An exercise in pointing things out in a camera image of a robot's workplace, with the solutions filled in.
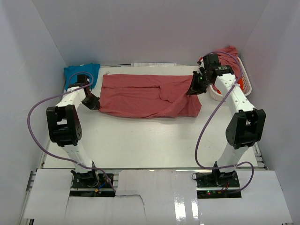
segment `white laundry basket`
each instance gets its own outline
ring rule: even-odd
[[[243,79],[243,87],[244,87],[244,90],[243,90],[243,93],[245,94],[245,96],[249,95],[252,91],[252,87],[251,87],[251,84],[250,84],[250,81],[249,81],[249,78],[248,78],[248,75],[247,75],[247,72],[244,68],[244,65],[242,63],[242,61],[240,60],[239,57],[237,57],[239,62],[240,62],[240,65],[242,67],[242,70],[243,70],[243,76],[242,76],[242,79]],[[210,96],[214,99],[214,100],[217,100],[217,101],[222,101],[223,99],[223,96],[219,93],[217,93],[216,90],[213,89],[212,85],[210,85],[208,87],[208,91],[210,93]]]

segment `blue cloth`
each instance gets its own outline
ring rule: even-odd
[[[77,76],[73,76],[71,78],[71,81],[69,82],[69,79],[70,77],[77,73],[77,72],[89,72],[93,75],[94,77],[94,82],[91,86],[91,88],[93,89],[97,83],[97,79],[98,79],[98,74],[99,74],[99,69],[100,69],[100,64],[93,64],[93,63],[90,63],[90,64],[86,64],[86,65],[83,65],[83,66],[70,66],[70,67],[66,67],[64,68],[64,72],[65,72],[65,77],[66,77],[66,87],[65,89],[67,90],[68,89],[68,86],[70,84],[73,84],[73,83],[76,83],[77,82]]]

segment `wall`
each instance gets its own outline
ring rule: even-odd
[[[26,125],[29,109],[62,91],[66,66],[31,0],[0,0],[0,224],[16,225],[41,151]],[[45,103],[32,116],[46,144]]]
[[[253,85],[249,99],[266,111],[259,146],[275,169],[293,222],[300,225],[300,3],[272,0],[242,50]]]
[[[195,65],[216,48],[243,48],[268,0],[33,0],[68,65]]]

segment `blue wire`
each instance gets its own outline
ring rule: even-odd
[[[98,190],[100,190],[100,188],[102,188],[105,185],[105,182],[98,188]]]

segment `white table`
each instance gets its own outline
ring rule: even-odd
[[[105,67],[92,93],[100,95],[102,76],[109,74],[191,75],[198,67]],[[126,119],[90,111],[84,105],[77,113],[82,126],[81,142],[97,167],[102,168],[193,168],[195,145],[201,129],[218,105],[209,93],[199,95],[202,104],[197,118]],[[225,146],[225,129],[231,120],[224,104],[206,129],[200,142],[198,159],[204,166],[213,166]],[[66,152],[51,143],[49,151],[68,157]],[[249,161],[257,166],[250,148],[240,162]],[[73,168],[67,161],[47,156],[44,168]]]

